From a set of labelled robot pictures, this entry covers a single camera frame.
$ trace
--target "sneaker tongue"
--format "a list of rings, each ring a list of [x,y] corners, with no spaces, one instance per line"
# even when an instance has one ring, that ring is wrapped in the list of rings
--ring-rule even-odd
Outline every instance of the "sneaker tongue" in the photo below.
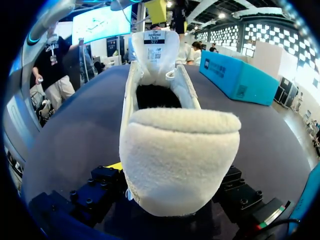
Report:
[[[175,68],[179,43],[175,31],[151,30],[132,35],[132,46],[146,85],[168,85],[166,73]]]

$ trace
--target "blue box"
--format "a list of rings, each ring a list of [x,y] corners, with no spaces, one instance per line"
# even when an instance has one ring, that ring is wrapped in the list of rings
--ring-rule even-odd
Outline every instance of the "blue box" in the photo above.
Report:
[[[200,73],[232,100],[270,106],[279,82],[234,57],[202,51]]]

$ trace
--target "yellow tag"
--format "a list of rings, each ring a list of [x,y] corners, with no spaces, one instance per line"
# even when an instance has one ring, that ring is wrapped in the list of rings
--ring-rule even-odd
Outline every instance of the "yellow tag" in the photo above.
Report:
[[[118,169],[120,171],[120,170],[122,170],[122,164],[121,164],[121,162],[118,162],[116,164],[112,164],[110,166],[106,166],[105,168],[114,168],[114,169]]]

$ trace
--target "white shorts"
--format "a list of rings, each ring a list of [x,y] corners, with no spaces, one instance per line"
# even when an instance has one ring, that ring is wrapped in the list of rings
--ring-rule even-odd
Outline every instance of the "white shorts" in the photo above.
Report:
[[[67,100],[75,93],[75,90],[70,82],[69,76],[66,75],[48,87],[44,93],[52,103],[53,108],[58,110],[62,104],[62,100]]]

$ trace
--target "bolt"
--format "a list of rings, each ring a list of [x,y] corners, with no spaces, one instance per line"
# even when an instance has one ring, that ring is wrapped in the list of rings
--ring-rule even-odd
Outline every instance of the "bolt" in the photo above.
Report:
[[[86,199],[85,203],[86,203],[86,204],[88,205],[88,207],[90,208],[90,207],[92,207],[94,201],[89,197],[89,198]]]
[[[76,201],[78,199],[78,193],[76,190],[72,190],[70,192],[70,200],[71,202]]]
[[[257,196],[262,197],[263,193],[261,190],[258,190],[255,192]]]
[[[248,203],[248,199],[246,199],[246,198],[241,198],[240,203],[241,203],[242,205],[246,205],[246,204]]]
[[[89,178],[89,179],[88,179],[88,184],[89,184],[90,186],[95,185],[95,180],[94,180],[93,178]]]
[[[106,183],[105,181],[100,183],[101,188],[103,189],[107,189],[108,188],[108,183]]]

